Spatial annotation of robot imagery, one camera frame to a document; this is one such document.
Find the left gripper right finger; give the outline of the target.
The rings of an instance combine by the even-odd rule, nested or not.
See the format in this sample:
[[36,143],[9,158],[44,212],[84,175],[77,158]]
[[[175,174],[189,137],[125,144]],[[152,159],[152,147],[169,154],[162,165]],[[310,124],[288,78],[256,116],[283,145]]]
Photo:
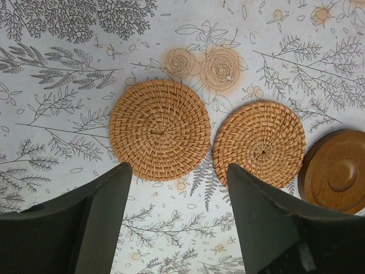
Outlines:
[[364,272],[364,217],[305,202],[237,164],[227,180],[247,273]]

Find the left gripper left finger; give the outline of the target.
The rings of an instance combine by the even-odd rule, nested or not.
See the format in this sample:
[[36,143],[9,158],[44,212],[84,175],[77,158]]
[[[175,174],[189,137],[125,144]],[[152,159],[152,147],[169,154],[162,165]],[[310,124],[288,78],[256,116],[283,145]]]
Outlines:
[[121,163],[75,190],[1,214],[1,273],[110,273],[132,179]]

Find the brown wooden coaster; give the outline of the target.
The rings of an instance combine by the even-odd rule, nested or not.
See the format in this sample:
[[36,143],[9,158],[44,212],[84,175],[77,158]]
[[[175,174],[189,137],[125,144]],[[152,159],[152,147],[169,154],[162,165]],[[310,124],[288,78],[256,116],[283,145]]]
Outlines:
[[298,174],[301,199],[338,212],[364,208],[364,132],[333,131],[308,150]]

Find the woven rattan coaster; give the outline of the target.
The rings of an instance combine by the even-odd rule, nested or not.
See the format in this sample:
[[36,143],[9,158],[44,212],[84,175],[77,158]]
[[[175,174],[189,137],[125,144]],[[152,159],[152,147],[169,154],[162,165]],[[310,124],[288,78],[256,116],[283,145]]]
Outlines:
[[127,89],[113,107],[109,142],[140,179],[163,182],[194,170],[210,149],[210,120],[200,97],[166,79]]
[[257,101],[223,122],[214,139],[213,165],[224,187],[228,166],[235,163],[262,181],[285,188],[298,175],[305,148],[303,125],[291,109]]

